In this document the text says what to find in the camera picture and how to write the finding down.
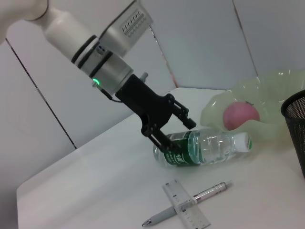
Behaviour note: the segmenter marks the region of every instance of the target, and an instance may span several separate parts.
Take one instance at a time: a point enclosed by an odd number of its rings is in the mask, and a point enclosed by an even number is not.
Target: ruler
[[[185,191],[178,180],[166,183],[163,189],[185,228],[204,229],[211,225],[197,206],[196,199]]]

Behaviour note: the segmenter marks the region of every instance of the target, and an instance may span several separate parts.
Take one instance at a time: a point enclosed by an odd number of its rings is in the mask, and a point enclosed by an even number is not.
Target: black mesh trash can
[[[281,112],[286,119],[305,177],[305,90],[287,99],[282,105]]]

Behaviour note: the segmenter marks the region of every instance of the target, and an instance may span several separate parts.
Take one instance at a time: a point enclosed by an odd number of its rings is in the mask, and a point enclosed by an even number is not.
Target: white wall
[[[256,76],[232,0],[142,0],[180,87],[228,89]]]
[[[131,0],[54,0],[100,35]],[[91,79],[49,45],[40,29],[28,22],[13,25],[8,39],[26,69],[49,102],[77,147],[82,146],[131,114],[123,104],[109,101],[91,87]],[[125,57],[140,77],[149,74],[147,84],[159,94],[175,86],[153,35],[147,31]]]
[[[75,148],[7,43],[0,69],[0,228],[16,229],[17,188]]]
[[[234,0],[260,74],[305,68],[305,1]]]

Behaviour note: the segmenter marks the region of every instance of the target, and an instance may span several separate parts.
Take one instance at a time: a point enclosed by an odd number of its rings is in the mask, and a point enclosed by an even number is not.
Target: water
[[[243,157],[252,148],[252,141],[247,133],[233,135],[215,129],[202,129],[168,136],[178,143],[182,150],[179,153],[163,153],[154,146],[154,158],[166,166],[221,163],[233,157]]]

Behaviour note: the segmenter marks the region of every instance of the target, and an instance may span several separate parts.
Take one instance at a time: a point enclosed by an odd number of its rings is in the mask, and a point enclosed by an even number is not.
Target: silver pen
[[[204,201],[205,199],[208,199],[222,191],[227,190],[232,184],[233,184],[232,181],[222,182],[218,185],[213,186],[212,188],[209,188],[209,189],[193,196],[193,198],[197,200],[197,203],[200,203],[200,202]],[[166,210],[158,213],[157,215],[152,216],[150,219],[146,220],[142,224],[142,227],[148,227],[148,226],[155,225],[176,214],[177,213],[176,213],[175,209],[173,208],[173,206],[171,206],[168,209],[166,209]]]

